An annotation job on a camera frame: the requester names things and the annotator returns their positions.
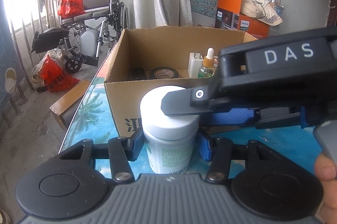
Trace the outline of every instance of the gray ribbed panel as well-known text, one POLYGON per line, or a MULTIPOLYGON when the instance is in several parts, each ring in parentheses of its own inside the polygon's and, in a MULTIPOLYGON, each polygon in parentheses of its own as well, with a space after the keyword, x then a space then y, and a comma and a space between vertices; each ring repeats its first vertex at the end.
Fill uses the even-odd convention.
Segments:
MULTIPOLYGON (((226 187, 211 185, 197 174, 143 174, 117 186, 96 211, 64 224, 319 224, 314 217, 278 222, 258 217, 230 196, 226 187)), ((27 217, 22 224, 55 224, 27 217)))

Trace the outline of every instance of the wooden stool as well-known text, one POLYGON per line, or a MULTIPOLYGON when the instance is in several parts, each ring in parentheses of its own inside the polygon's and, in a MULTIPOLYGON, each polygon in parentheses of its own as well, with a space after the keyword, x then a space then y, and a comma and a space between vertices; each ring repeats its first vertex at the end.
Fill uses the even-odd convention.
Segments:
POLYGON ((67 131, 68 129, 63 115, 82 99, 89 85, 90 81, 80 81, 74 88, 50 106, 49 109, 52 112, 52 115, 63 130, 67 131))

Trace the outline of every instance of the barcode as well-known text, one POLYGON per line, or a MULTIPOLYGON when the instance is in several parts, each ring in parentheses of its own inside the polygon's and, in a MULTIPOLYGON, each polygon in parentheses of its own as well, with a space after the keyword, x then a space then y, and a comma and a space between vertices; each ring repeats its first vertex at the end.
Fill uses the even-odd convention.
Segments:
POLYGON ((176 172, 171 172, 170 174, 181 174, 185 171, 185 168, 182 168, 181 170, 179 171, 176 171, 176 172))

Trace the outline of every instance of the floor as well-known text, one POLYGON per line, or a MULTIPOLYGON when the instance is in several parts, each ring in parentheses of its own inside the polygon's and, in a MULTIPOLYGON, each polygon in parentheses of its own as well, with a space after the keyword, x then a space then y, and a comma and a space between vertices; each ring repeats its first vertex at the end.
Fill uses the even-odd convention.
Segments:
MULTIPOLYGON (((107 47, 102 47, 100 64, 107 55, 107 47)), ((79 79, 91 81, 98 69, 83 65, 82 69, 74 76, 79 79)), ((23 218, 23 213, 15 198, 15 187, 18 180, 37 165, 55 156, 65 136, 63 131, 49 111, 66 91, 58 93, 30 93, 25 91, 28 101, 18 106, 21 110, 15 115, 13 109, 6 111, 14 123, 12 128, 0 118, 0 136, 6 137, 0 143, 0 208, 6 211, 12 223, 18 223, 23 218)), ((69 121, 77 107, 67 113, 69 121)))

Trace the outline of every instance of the finger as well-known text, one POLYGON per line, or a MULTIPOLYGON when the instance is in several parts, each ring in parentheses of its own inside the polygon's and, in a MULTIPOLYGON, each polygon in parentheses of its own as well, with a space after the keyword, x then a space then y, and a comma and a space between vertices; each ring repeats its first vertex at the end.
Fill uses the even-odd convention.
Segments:
POLYGON ((324 188, 324 203, 328 207, 337 210, 337 180, 322 181, 324 188))
POLYGON ((337 224, 337 210, 323 205, 320 216, 324 219, 324 221, 326 221, 326 224, 337 224))
POLYGON ((336 164, 321 153, 315 162, 315 174, 320 180, 332 180, 337 175, 336 164))

